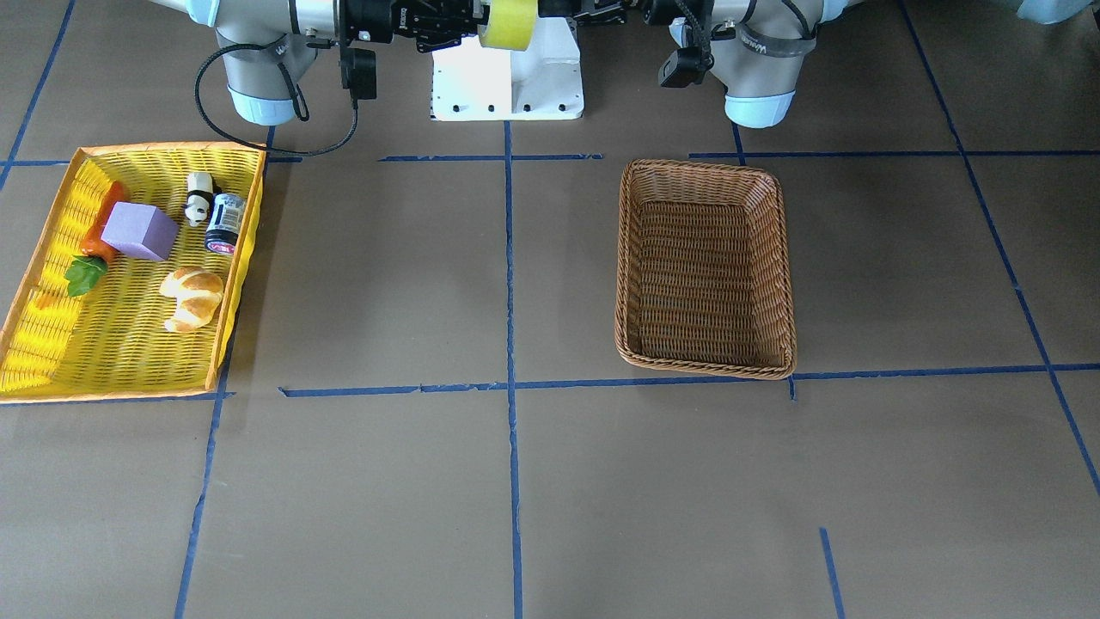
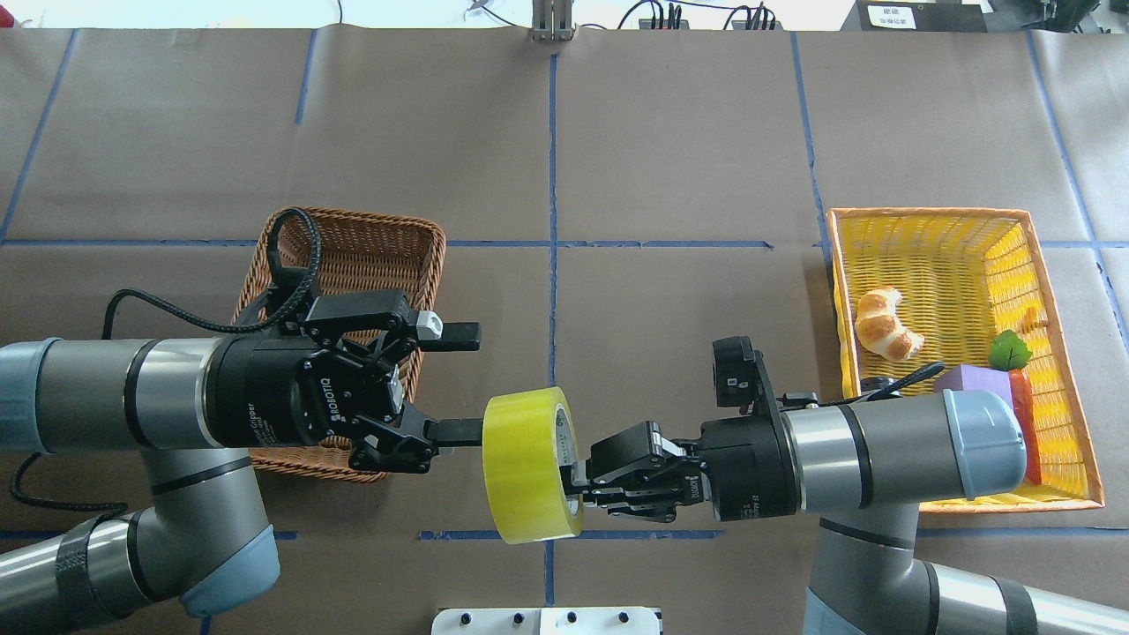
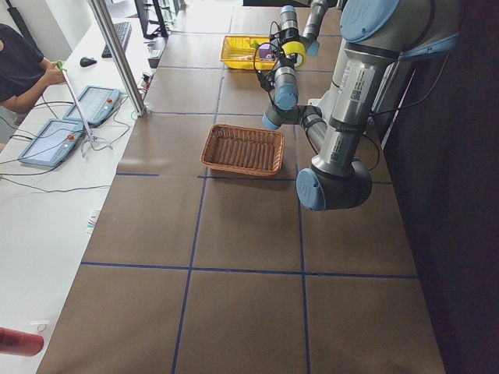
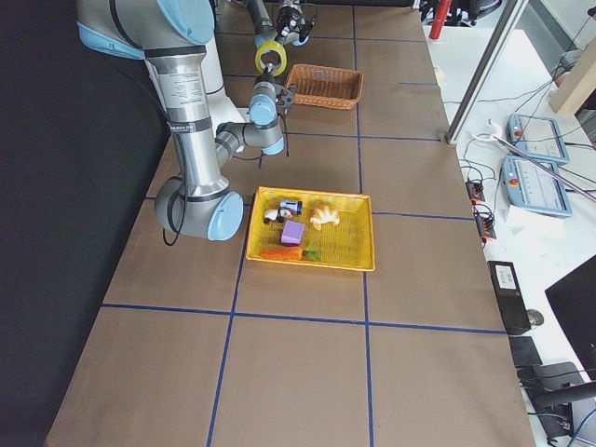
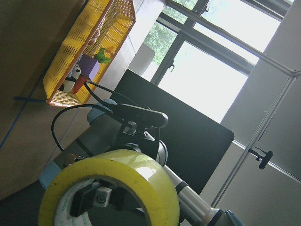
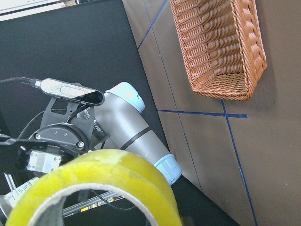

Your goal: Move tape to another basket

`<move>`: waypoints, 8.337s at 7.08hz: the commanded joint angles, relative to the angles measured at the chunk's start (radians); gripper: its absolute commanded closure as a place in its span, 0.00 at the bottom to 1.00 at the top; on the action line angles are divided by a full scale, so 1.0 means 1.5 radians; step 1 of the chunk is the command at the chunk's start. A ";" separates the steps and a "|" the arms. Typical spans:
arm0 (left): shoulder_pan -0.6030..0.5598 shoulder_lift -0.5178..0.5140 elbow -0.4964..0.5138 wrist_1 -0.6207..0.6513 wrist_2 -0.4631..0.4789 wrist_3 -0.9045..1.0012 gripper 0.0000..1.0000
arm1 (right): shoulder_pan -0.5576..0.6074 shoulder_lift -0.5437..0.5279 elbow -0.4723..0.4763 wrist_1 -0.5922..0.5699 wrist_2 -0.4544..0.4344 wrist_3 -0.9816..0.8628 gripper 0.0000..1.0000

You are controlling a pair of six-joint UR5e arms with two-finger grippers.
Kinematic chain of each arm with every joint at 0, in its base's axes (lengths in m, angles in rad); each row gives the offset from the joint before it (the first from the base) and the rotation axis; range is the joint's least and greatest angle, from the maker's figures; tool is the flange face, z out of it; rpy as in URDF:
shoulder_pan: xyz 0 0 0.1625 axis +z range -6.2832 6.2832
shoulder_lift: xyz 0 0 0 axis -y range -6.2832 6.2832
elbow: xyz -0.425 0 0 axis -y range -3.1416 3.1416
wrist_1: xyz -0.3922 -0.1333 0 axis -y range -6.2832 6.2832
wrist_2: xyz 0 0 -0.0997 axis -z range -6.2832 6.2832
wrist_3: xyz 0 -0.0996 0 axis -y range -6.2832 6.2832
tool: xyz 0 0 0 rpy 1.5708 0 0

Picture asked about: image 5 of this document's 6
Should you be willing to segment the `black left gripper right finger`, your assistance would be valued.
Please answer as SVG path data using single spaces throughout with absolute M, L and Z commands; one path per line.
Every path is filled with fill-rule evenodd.
M 112 190 L 109 204 L 117 211 L 130 211 L 132 213 L 143 213 L 138 199 L 130 191 L 122 187 Z

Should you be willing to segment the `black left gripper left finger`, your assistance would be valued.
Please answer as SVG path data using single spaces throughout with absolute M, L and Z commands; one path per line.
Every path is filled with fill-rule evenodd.
M 79 189 L 73 196 L 70 215 L 79 217 L 84 212 L 92 208 L 96 190 L 99 188 L 98 182 L 93 182 Z

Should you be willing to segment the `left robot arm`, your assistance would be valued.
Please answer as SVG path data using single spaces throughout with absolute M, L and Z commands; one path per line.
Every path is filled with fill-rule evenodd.
M 58 172 L 41 201 L 40 226 L 240 226 L 230 210 L 199 192 L 233 141 L 215 124 L 217 142 L 162 112 L 102 101 L 89 128 L 55 159 Z

